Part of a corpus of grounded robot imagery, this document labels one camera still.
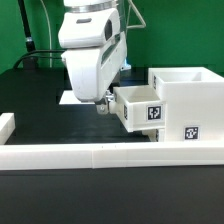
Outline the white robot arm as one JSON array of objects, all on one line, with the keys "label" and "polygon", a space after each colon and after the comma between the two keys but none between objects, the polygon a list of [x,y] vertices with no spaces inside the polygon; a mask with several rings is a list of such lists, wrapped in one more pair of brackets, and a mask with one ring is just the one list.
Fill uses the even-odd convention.
[{"label": "white robot arm", "polygon": [[[146,22],[133,0],[64,0],[64,6],[58,39],[73,93],[106,114],[114,100],[113,86],[126,67],[127,32],[144,28]],[[134,26],[129,23],[132,13],[139,19]]]}]

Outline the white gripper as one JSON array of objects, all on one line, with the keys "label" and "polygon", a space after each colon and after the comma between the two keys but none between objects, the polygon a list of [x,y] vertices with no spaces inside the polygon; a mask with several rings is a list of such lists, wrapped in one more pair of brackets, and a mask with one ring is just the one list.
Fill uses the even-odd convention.
[{"label": "white gripper", "polygon": [[[105,95],[108,102],[113,102],[115,95],[107,89],[121,69],[126,56],[124,33],[100,47],[65,51],[61,57],[67,68],[75,97],[80,101],[97,102]],[[109,112],[105,103],[97,104],[96,109],[98,114]]]}]

